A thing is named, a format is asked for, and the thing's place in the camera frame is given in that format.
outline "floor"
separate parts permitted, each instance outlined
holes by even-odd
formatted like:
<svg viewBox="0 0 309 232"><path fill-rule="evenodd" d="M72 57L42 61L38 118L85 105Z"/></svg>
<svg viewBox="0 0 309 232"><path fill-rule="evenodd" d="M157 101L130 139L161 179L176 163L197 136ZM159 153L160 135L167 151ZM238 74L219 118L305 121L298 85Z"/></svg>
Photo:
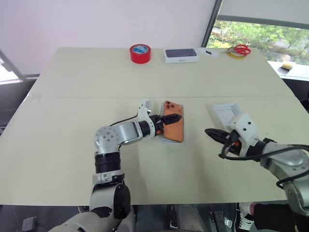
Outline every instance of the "floor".
<svg viewBox="0 0 309 232"><path fill-rule="evenodd" d="M205 224L207 232L216 232L215 224L210 220L209 211L220 210L223 211L224 216L228 219L234 221L235 218L234 203L198 204L196 207ZM166 221L166 208L166 205L140 205L136 222L136 231L148 232L163 230ZM47 229L45 227L53 228L78 213L77 206L3 205L0 207L0 232L21 232L23 220L29 217L37 217L38 223L43 225L37 227L34 232L46 232ZM232 232L232 228L226 227L226 232ZM257 229L253 225L250 231L257 232Z"/></svg>

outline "white table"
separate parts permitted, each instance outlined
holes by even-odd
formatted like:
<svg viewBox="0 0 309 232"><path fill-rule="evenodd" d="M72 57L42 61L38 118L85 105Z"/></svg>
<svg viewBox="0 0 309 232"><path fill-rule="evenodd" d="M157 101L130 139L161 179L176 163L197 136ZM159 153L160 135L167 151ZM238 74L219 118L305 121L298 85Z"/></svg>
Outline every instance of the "white table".
<svg viewBox="0 0 309 232"><path fill-rule="evenodd" d="M94 65L91 71L88 67L81 66L79 72L72 69L72 74L67 68L75 61L78 62L80 57L76 53L81 55L84 52L83 57L95 61L98 54L103 56L100 60L107 60L104 57L110 56L112 51L67 48L60 49L55 54L0 137L0 185L3 189L0 191L0 204L88 204L91 176L95 170L93 138L96 130L134 115L139 103L146 97L145 90L136 88L147 84L146 77L140 74L141 81L130 84L129 78L138 79L130 72L140 67L149 75L149 70L164 75L165 72L160 70L169 66L155 60L155 54L160 53L160 50L156 50L149 68L147 65L136 66L132 63L124 66L124 69L128 69L127 76L118 76L119 72L115 72L110 73L109 77L99 77L98 70L112 70L111 62L105 67L104 62L97 61L97 64L100 63L105 68ZM59 53L65 57L70 53L73 55L69 62L65 62ZM257 84L251 86L254 83L252 79L258 75L254 72L250 74L249 70L240 72L236 77L237 80L242 80L241 83L231 81L232 77L226 75L228 70L221 80L218 80L219 76L213 78L216 62L218 69L223 65L232 67L230 62L234 63L236 69L239 68L232 58L226 59L224 54L216 62L208 62L207 57L202 57L196 64L168 67L171 69L170 73L181 69L179 75L189 73L184 67L190 70L192 66L198 67L192 69L196 74L191 77L196 85L194 92L191 92L194 85L188 78L180 82L180 92L176 88L169 92L165 87L158 89L159 84L148 81L153 83L148 86L153 113L159 113L160 104L164 100L184 105L185 145L166 145L153 138L121 148L121 166L126 174L132 204L230 203L285 199L284 192L276 187L276 178L269 171L254 161L237 162L219 158L217 154L222 145L204 132L206 128L220 127L214 116L214 104L236 102L242 111L249 113L254 119L261 138L268 137L283 144L308 143L307 112L260 54L254 50L247 58L254 60L256 66L264 70L260 78L270 83L269 85L262 87L262 81L258 79ZM246 59L241 62L250 65ZM120 60L119 63L125 63L127 58L124 56ZM200 73L201 70L208 70L208 63L212 63L209 67L212 78ZM60 74L61 67L65 71L63 82L56 75ZM84 80L82 85L81 79L86 77L86 73L91 81ZM168 75L167 83L172 83L168 77L175 79L174 75ZM203 79L201 82L205 83L204 79L209 79L217 87L220 82L222 87L213 91L211 86L206 85L207 91L214 95L210 96L207 91L202 91L203 88L195 78ZM127 83L126 86L121 84L122 80ZM120 91L116 92L116 89L110 87L102 87L104 91L91 91L91 88L98 90L99 83L116 86L116 82ZM251 86L251 92L241 85ZM226 96L227 93L223 90L229 90L230 96Z"/></svg>

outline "smartphone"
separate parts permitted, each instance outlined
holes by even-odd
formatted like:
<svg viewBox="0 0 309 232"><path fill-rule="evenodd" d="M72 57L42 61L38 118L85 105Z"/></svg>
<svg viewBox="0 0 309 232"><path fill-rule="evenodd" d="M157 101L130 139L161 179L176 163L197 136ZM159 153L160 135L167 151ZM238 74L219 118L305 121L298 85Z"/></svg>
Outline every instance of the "smartphone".
<svg viewBox="0 0 309 232"><path fill-rule="evenodd" d="M183 141L183 107L171 101L165 101L163 115L171 114L179 114L182 118L176 123L163 124L163 137L181 143Z"/></svg>

